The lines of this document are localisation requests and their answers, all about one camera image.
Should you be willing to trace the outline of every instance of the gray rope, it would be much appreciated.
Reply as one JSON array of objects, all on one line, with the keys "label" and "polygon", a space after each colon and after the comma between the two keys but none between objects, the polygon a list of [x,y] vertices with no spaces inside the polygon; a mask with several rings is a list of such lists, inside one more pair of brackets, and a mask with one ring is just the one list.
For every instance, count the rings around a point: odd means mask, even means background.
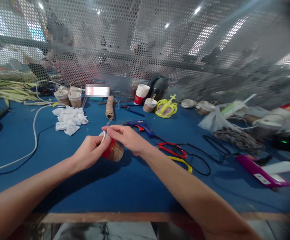
[{"label": "gray rope", "polygon": [[239,149],[252,155],[260,154],[265,148],[263,144],[256,142],[255,138],[243,131],[222,129],[214,132],[213,135],[222,141],[232,143]]}]

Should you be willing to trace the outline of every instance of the ceiling light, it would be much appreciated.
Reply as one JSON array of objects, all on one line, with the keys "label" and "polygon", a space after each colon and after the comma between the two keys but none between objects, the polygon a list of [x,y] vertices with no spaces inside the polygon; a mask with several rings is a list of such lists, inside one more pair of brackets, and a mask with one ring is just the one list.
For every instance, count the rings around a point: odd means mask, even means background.
[{"label": "ceiling light", "polygon": [[195,12],[194,12],[194,15],[196,15],[196,14],[201,10],[201,8],[202,8],[202,7],[198,7],[198,8],[196,8],[196,9],[195,9]]}]

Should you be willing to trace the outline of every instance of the blue glue gun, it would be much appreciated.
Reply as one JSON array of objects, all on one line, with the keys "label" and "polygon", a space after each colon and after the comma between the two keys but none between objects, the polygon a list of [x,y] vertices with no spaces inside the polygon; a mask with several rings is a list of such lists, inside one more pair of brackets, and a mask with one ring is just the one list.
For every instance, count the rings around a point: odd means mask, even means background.
[{"label": "blue glue gun", "polygon": [[130,127],[138,127],[140,132],[144,130],[149,138],[153,138],[155,136],[155,133],[148,128],[146,122],[143,120],[128,121],[125,125]]}]

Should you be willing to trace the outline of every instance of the person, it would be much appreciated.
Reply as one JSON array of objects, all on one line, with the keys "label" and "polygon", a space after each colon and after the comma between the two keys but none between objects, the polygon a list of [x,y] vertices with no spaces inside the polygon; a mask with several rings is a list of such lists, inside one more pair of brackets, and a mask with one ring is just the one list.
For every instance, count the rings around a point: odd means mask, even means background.
[{"label": "person", "polygon": [[[260,239],[224,199],[133,129],[112,125],[102,130],[148,164],[206,239]],[[1,192],[0,239],[7,238],[62,181],[92,167],[110,144],[110,138],[101,141],[102,136],[87,136],[73,156]]]}]

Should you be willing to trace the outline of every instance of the crumpled tissue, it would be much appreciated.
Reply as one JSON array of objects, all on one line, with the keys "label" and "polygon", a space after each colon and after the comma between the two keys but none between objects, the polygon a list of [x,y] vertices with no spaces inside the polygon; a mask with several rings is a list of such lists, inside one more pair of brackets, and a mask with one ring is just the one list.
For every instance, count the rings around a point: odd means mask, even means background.
[{"label": "crumpled tissue", "polygon": [[84,110],[82,108],[66,106],[66,108],[56,108],[52,113],[58,116],[57,119],[59,121],[55,124],[55,130],[64,130],[69,136],[80,129],[77,125],[88,123],[87,116],[84,115]]}]

